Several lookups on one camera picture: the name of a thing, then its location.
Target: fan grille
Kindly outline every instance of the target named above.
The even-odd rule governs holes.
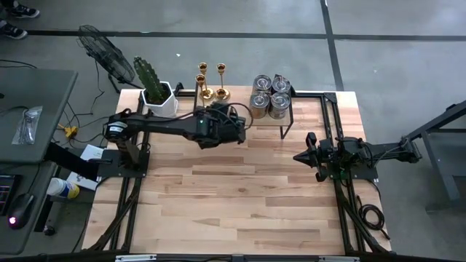
[[[133,81],[135,72],[120,49],[105,36],[100,36],[100,31],[91,25],[79,26],[79,32],[79,40],[90,57],[120,82]]]

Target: potted cactus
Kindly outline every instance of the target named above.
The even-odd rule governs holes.
[[[178,101],[170,83],[161,82],[152,65],[140,57],[134,57],[134,69],[145,87],[142,91],[144,105],[154,112],[155,116],[174,117]]]

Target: shoe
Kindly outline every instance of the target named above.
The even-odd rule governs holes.
[[[20,40],[28,35],[28,32],[23,29],[19,29],[14,25],[7,23],[0,28],[0,34],[8,36],[11,39]]]
[[[27,8],[22,4],[18,4],[17,7],[7,9],[8,13],[16,18],[35,18],[41,13],[39,10],[34,8]]]

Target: keyboard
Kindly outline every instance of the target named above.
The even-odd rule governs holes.
[[[15,189],[20,180],[19,175],[0,175],[0,215],[6,215],[8,206],[13,200]]]

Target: metal can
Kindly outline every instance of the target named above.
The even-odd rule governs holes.
[[[274,78],[274,81],[272,81],[272,88],[275,92],[284,92],[288,94],[290,92],[291,84],[285,77],[277,76]]]
[[[282,119],[286,115],[286,111],[290,106],[290,96],[285,93],[275,93],[270,98],[269,115],[274,119]]]
[[[255,77],[253,82],[253,93],[262,91],[270,92],[270,87],[272,86],[272,80],[266,75],[258,75]]]
[[[250,96],[249,109],[253,113],[254,119],[260,119],[267,114],[270,104],[270,97],[266,92],[254,92]]]

